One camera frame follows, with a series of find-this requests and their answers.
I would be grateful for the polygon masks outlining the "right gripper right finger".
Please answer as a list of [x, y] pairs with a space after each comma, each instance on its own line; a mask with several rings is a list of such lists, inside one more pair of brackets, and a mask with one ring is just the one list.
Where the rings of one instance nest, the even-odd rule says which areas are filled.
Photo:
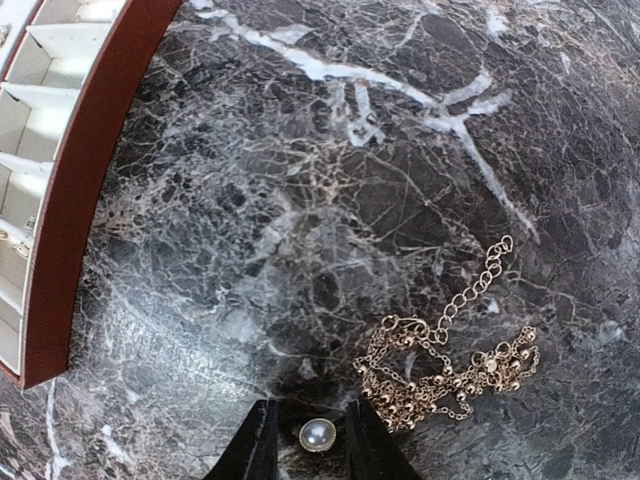
[[347, 407], [345, 433], [348, 479], [421, 479], [366, 399]]

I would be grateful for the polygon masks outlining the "beige jewelry tray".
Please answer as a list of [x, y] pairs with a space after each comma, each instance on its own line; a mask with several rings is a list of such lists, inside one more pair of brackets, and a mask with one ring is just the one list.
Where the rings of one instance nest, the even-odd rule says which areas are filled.
[[106, 171], [175, 1], [1, 5], [1, 369], [67, 370], [83, 255]]

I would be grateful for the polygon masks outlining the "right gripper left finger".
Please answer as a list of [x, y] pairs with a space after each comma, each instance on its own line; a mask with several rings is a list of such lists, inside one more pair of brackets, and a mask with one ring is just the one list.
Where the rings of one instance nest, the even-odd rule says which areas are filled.
[[278, 478], [278, 404], [258, 400], [204, 480]]

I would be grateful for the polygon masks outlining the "gold round earring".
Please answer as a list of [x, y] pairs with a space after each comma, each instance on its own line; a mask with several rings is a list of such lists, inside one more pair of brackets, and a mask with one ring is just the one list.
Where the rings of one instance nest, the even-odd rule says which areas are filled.
[[310, 453], [323, 453], [330, 450], [337, 437], [334, 423], [326, 418], [314, 418], [300, 429], [298, 440], [301, 447]]

